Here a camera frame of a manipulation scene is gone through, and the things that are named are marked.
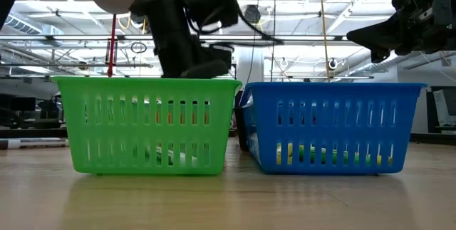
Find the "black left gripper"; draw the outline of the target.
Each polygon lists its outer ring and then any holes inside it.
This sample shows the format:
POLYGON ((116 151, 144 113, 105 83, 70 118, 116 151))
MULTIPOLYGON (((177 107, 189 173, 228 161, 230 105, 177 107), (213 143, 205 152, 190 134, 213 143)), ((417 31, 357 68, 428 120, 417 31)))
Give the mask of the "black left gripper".
POLYGON ((133 0, 130 11, 147 19, 164 78, 215 78, 231 68, 230 51, 202 45, 207 32, 188 16, 187 0, 133 0))

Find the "green plastic basket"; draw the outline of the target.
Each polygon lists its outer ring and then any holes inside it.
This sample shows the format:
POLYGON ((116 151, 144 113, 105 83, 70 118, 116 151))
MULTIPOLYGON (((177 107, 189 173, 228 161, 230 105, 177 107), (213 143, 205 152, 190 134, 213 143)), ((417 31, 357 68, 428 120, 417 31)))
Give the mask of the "green plastic basket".
POLYGON ((229 79, 95 78, 56 76, 75 171, 89 174, 215 175, 224 166, 234 97, 241 86, 229 79), (155 113, 175 114, 157 124, 155 113), (190 123, 196 111, 197 125, 190 123), (187 122, 180 125, 178 113, 187 122), (210 122, 203 124, 204 112, 210 122), (175 162, 167 150, 175 146, 175 162), (187 146, 180 164, 179 144, 187 146), (197 148, 197 166, 190 153, 197 148))

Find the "orange plastic basket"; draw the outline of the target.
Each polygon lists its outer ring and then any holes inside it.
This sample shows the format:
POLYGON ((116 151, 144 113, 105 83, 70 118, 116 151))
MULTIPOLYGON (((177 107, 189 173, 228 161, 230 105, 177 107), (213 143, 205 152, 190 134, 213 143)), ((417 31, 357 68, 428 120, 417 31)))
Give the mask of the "orange plastic basket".
MULTIPOLYGON (((198 116, 197 116, 197 112, 194 111, 190 114, 190 123, 192 125, 197 125, 198 124, 198 116)), ((159 112, 157 111, 155 113, 155 122, 157 124, 162 124, 164 122, 166 122, 167 124, 169 125, 173 125, 175 124, 175 114, 171 111, 169 111, 168 113, 162 113, 162 112, 159 112)), ((185 112, 180 112, 178 113, 178 121, 177 121, 180 125, 185 125, 186 122, 187 122, 187 115, 185 112)), ((204 125, 208 125, 210 122, 210 118, 209 118, 209 113, 208 112, 204 112, 204 115, 203 115, 203 124, 204 125)))

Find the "long ceiling light bar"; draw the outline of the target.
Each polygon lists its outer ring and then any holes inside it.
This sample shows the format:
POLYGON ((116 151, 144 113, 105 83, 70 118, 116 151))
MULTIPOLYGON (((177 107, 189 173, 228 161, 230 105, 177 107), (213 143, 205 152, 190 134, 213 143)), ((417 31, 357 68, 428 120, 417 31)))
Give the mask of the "long ceiling light bar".
MULTIPOLYGON (((152 36, 147 35, 122 35, 120 40, 151 41, 152 36)), ((202 35, 199 37, 203 41, 253 41, 264 40, 260 35, 202 35)), ((275 36, 275 39, 282 41, 348 41, 345 36, 275 36)))

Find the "blue plastic basket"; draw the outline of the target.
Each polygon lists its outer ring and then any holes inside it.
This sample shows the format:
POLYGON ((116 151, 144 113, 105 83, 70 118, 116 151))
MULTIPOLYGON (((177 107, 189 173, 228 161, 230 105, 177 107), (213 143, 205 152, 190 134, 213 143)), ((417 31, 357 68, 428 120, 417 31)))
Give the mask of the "blue plastic basket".
POLYGON ((240 102, 247 146, 266 174, 394 174, 405 164, 423 83, 249 83, 240 102), (276 145, 283 145, 281 164, 276 145), (287 164, 286 146, 293 144, 287 164), (368 144, 393 145, 393 166, 366 164, 368 144), (304 145, 304 162, 299 162, 304 145), (316 150, 310 163, 310 147, 316 150), (321 164, 321 149, 326 163, 321 164), (331 164, 332 150, 360 153, 359 165, 331 164))

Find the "yellow slim highlighter pen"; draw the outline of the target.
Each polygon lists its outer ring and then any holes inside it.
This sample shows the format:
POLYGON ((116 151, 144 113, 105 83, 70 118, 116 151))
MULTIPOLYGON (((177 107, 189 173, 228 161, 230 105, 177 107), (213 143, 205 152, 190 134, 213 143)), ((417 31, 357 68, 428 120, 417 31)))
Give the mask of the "yellow slim highlighter pen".
MULTIPOLYGON (((283 145, 278 143, 276 145, 276 163, 281 164, 281 152, 282 152, 283 145)), ((287 164, 291 164, 293 162, 293 144, 289 143, 287 146, 287 164)), ((299 162, 302 163, 304 161, 304 145, 299 145, 299 162)))
POLYGON ((373 146, 371 144, 368 144, 367 150, 366 150, 366 164, 368 166, 372 165, 373 159, 375 159, 376 165, 381 166, 383 164, 383 155, 387 155, 388 159, 386 160, 386 164, 389 167, 393 166, 393 145, 390 145, 387 147, 386 150, 382 150, 381 144, 377 146, 373 146))

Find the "grey horizontal rail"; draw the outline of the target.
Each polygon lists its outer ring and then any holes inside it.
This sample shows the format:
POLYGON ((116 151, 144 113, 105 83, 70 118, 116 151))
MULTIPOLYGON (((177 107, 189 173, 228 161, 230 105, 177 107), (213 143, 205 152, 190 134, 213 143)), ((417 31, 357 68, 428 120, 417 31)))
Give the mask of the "grey horizontal rail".
MULTIPOLYGON (((19 64, 19 63, 2 63, 0 64, 0 68, 7 68, 7 67, 52 67, 52 68, 59 68, 59 67, 68 67, 68 68, 96 68, 96 67, 108 67, 109 64, 99 63, 99 64, 19 64)), ((121 67, 121 68, 139 68, 139 67, 146 67, 152 68, 153 65, 147 63, 140 63, 140 64, 113 64, 113 67, 121 67)))

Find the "dark background workstation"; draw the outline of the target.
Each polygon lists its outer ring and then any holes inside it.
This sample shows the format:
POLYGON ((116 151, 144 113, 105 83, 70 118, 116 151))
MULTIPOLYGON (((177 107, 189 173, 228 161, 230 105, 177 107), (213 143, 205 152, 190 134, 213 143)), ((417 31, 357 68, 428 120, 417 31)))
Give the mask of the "dark background workstation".
POLYGON ((49 99, 0 93, 0 127, 53 129, 63 122, 60 92, 49 99))

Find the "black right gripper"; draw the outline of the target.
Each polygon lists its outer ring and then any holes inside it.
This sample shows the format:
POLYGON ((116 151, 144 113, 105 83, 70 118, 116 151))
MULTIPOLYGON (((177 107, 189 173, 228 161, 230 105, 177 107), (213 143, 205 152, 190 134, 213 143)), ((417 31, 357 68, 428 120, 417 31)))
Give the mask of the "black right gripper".
POLYGON ((392 0, 395 18, 349 31, 346 37, 381 63, 393 51, 456 51, 456 0, 392 0))

